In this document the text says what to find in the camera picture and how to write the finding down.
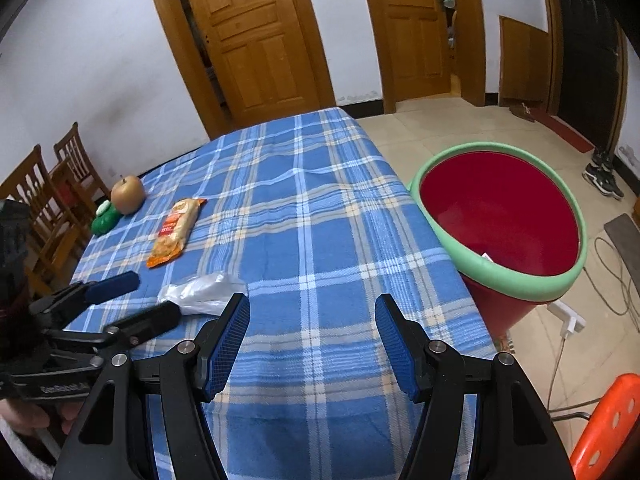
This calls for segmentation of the left hand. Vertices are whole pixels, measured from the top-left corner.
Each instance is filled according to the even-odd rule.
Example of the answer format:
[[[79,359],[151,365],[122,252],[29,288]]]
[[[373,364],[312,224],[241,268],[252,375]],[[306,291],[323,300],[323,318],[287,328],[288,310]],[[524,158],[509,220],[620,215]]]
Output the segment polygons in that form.
[[[81,408],[82,402],[67,402],[58,406],[63,434],[70,433]],[[47,429],[50,426],[50,416],[43,408],[20,399],[2,400],[1,417],[14,431],[25,436],[33,436],[37,429]]]

